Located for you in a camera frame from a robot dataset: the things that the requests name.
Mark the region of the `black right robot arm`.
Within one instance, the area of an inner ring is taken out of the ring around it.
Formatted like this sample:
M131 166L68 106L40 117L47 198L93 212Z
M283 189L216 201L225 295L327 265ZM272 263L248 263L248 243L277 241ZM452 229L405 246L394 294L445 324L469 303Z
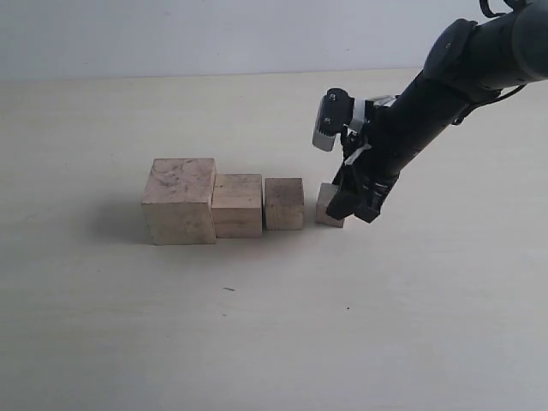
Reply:
M509 13L494 13L483 1L487 22L458 19L448 26L400 94L357 99L341 88L326 92L313 145L329 152L339 141L343 156L329 217L372 222L401 171L447 127L546 80L547 3L507 4Z

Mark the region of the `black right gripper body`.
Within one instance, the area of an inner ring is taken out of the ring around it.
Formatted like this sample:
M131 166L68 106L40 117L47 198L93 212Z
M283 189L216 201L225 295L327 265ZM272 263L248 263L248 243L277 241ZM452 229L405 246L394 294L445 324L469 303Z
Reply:
M337 191L348 191L358 197L354 216L366 223L372 223L381 212L381 208L399 175L389 178L374 176L366 171L358 161L368 146L353 141L342 144L343 161L332 181Z

